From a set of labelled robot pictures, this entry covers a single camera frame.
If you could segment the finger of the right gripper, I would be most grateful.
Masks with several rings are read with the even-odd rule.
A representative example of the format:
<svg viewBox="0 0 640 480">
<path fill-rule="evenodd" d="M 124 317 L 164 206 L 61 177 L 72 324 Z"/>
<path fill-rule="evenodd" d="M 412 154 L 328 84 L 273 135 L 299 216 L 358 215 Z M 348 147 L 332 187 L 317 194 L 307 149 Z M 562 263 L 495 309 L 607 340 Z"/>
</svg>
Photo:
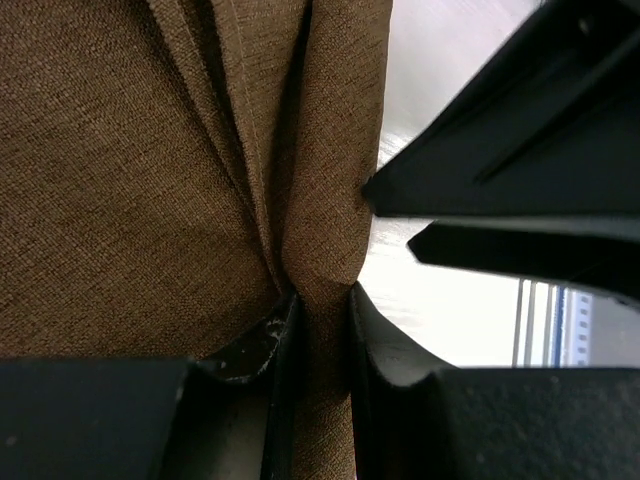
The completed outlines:
<svg viewBox="0 0 640 480">
<path fill-rule="evenodd" d="M 363 194 L 381 217 L 637 214 L 638 3 L 545 2 Z"/>
<path fill-rule="evenodd" d="M 580 235 L 434 222 L 408 242 L 420 263 L 545 281 L 639 307 L 639 246 Z"/>
</svg>

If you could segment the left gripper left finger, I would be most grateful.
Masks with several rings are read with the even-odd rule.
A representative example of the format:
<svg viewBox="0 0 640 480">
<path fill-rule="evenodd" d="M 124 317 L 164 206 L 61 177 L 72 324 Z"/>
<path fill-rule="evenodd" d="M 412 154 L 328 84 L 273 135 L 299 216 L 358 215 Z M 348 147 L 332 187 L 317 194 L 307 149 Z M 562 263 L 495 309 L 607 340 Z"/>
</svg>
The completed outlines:
<svg viewBox="0 0 640 480">
<path fill-rule="evenodd" d="M 300 301 L 213 355 L 1 364 L 5 479 L 288 479 Z"/>
</svg>

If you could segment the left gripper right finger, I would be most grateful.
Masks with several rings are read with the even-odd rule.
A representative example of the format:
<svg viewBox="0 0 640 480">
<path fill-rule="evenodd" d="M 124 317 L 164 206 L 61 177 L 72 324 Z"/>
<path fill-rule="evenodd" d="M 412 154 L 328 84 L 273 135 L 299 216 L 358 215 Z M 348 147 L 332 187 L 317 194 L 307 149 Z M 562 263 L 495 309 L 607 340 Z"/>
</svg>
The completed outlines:
<svg viewBox="0 0 640 480">
<path fill-rule="evenodd" d="M 635 479 L 631 368 L 457 368 L 350 291 L 361 479 Z"/>
</svg>

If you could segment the brown cloth napkin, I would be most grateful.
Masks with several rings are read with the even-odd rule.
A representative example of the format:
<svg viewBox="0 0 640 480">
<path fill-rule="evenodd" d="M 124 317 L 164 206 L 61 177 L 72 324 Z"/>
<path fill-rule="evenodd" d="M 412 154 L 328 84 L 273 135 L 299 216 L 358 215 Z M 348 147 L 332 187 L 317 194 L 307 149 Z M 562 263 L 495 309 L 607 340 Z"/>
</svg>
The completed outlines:
<svg viewBox="0 0 640 480">
<path fill-rule="evenodd" d="M 293 475 L 355 475 L 388 1 L 5 1 L 1 353 L 202 357 L 304 308 Z"/>
</svg>

